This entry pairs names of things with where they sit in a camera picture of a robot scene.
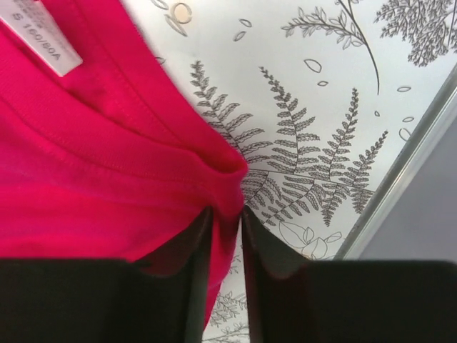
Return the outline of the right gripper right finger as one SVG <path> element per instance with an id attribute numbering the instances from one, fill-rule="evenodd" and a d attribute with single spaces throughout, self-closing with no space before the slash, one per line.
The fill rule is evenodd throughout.
<path id="1" fill-rule="evenodd" d="M 456 265 L 312 261 L 241 215 L 252 342 L 454 342 Z"/>

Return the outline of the magenta t-shirt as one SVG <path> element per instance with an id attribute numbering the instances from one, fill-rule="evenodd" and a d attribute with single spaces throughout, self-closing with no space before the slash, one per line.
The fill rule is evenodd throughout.
<path id="1" fill-rule="evenodd" d="M 182 97 L 119 1 L 45 1 L 82 64 L 58 77 L 1 28 L 1 255 L 136 261 L 214 208 L 210 312 L 243 157 Z"/>

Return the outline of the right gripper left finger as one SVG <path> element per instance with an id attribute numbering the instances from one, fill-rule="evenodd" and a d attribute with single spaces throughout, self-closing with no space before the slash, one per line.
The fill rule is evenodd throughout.
<path id="1" fill-rule="evenodd" d="M 213 211 L 135 261 L 2 259 L 3 342 L 200 342 Z"/>

